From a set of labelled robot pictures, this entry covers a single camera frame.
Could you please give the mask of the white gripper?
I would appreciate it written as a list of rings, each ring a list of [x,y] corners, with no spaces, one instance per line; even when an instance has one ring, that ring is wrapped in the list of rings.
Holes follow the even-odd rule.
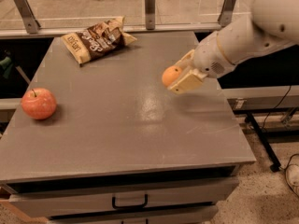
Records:
[[[197,48],[187,52],[175,63],[175,66],[181,70],[185,69],[167,87],[175,94],[199,88],[206,77],[220,78],[235,70],[235,65],[229,61],[221,48],[217,32],[201,40]]]

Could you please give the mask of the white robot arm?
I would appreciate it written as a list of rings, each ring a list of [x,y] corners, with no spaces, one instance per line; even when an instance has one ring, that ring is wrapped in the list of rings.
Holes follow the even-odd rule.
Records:
[[[299,43],[299,0],[252,0],[250,14],[204,38],[162,76],[168,90],[181,94],[220,78],[244,61]]]

